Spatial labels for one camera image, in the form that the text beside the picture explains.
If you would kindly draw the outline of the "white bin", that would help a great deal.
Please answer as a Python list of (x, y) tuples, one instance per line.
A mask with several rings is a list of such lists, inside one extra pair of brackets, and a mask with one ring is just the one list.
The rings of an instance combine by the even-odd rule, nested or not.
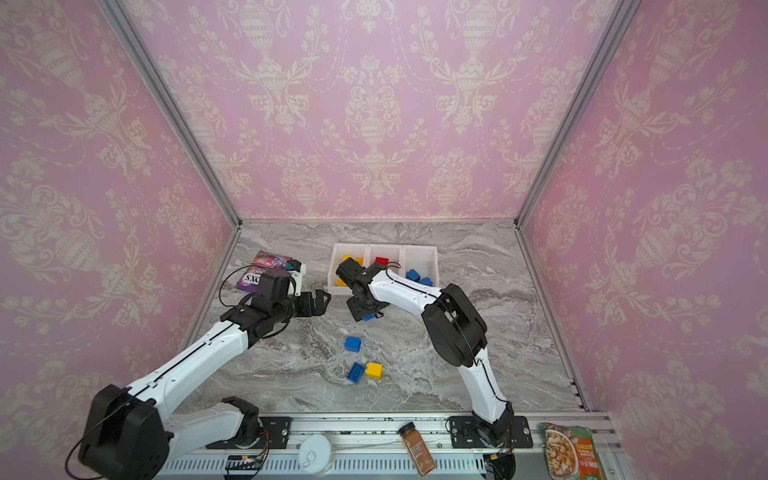
[(336, 270), (342, 263), (343, 256), (352, 256), (353, 258), (363, 258), (366, 254), (368, 244), (364, 243), (335, 243), (333, 246), (331, 260), (329, 262), (327, 272), (327, 287), (328, 292), (332, 296), (346, 296), (349, 297), (352, 292), (351, 289), (346, 287), (337, 286), (336, 279), (340, 277), (336, 274)]
[(389, 260), (389, 263), (386, 266), (379, 266), (381, 268), (386, 267), (390, 274), (403, 276), (405, 271), (403, 269), (402, 253), (403, 249), (400, 245), (369, 244), (364, 257), (364, 266), (379, 265), (375, 263), (375, 258), (384, 257)]
[(429, 278), (434, 287), (440, 286), (438, 249), (435, 246), (403, 245), (400, 255), (400, 273), (406, 277), (414, 270), (421, 279)]

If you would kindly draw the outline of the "yellow lego bottom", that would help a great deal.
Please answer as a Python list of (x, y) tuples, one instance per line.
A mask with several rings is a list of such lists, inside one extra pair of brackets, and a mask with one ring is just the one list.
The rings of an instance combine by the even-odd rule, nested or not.
[(376, 362), (368, 362), (365, 368), (365, 375), (374, 380), (381, 380), (383, 377), (383, 366)]

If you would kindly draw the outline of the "blue lego bottom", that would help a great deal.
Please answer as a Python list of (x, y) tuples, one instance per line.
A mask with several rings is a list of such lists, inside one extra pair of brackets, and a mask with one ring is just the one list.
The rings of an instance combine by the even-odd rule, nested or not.
[(354, 363), (349, 370), (347, 380), (352, 384), (358, 384), (365, 374), (365, 366), (360, 363)]

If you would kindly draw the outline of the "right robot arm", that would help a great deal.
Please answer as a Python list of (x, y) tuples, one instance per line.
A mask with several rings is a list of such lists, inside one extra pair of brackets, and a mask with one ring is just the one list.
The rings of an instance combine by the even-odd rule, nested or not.
[(347, 306), (356, 321), (380, 317), (388, 306), (419, 317), (434, 350), (458, 369), (480, 438), (491, 447), (510, 441), (515, 413), (490, 364), (488, 327), (459, 286), (427, 285), (395, 273), (388, 265), (363, 267), (352, 258), (343, 260), (336, 274), (351, 290)]

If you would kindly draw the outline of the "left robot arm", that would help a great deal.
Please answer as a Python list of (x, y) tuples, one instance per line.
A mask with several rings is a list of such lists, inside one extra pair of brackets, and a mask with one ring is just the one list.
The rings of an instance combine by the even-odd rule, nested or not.
[(269, 448), (269, 433), (252, 403), (229, 396), (190, 414), (178, 407), (211, 375), (294, 318), (325, 314), (331, 296), (301, 291), (300, 275), (268, 269), (255, 291), (227, 306), (189, 347), (125, 387), (109, 384), (93, 398), (82, 437), (68, 453), (98, 479), (152, 479), (162, 467), (217, 442)]

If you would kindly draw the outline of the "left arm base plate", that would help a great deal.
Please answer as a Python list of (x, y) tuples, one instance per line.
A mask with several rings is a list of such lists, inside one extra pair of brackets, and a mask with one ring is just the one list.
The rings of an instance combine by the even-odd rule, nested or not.
[(232, 438), (210, 443), (205, 446), (207, 450), (224, 449), (255, 449), (262, 450), (269, 444), (271, 450), (284, 450), (287, 448), (292, 418), (289, 416), (262, 416), (259, 418), (259, 433), (253, 441)]

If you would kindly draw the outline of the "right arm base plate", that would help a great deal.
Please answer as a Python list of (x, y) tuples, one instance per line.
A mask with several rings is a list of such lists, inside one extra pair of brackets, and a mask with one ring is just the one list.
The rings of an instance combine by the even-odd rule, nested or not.
[(472, 415), (451, 416), (448, 418), (448, 431), (451, 445), (455, 449), (531, 449), (534, 447), (532, 429), (528, 420), (523, 416), (515, 416), (511, 425), (502, 435), (498, 445), (488, 443), (480, 435), (478, 420)]

